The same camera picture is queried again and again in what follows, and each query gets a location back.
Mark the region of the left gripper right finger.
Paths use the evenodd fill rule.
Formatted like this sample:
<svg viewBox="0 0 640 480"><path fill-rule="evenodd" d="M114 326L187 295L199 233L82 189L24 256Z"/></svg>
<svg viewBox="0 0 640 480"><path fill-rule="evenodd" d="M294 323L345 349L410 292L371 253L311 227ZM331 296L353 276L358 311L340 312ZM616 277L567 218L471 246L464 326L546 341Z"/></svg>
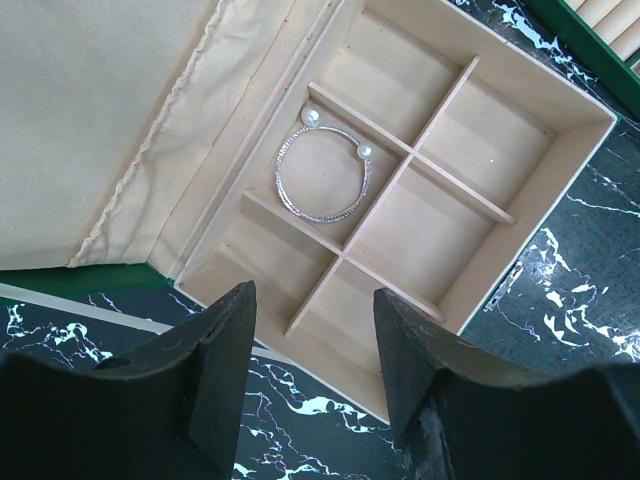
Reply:
<svg viewBox="0 0 640 480"><path fill-rule="evenodd" d="M374 324L395 446L410 479L508 479L523 473L525 436L513 412L539 372L492 355L388 288Z"/></svg>

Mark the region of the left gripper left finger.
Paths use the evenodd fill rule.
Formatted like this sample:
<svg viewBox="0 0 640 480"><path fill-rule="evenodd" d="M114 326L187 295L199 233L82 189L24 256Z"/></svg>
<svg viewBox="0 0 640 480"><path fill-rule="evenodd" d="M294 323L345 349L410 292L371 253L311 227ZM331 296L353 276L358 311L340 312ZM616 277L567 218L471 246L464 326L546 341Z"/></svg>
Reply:
<svg viewBox="0 0 640 480"><path fill-rule="evenodd" d="M256 286L246 281L97 366L109 395L107 478L232 477L255 325Z"/></svg>

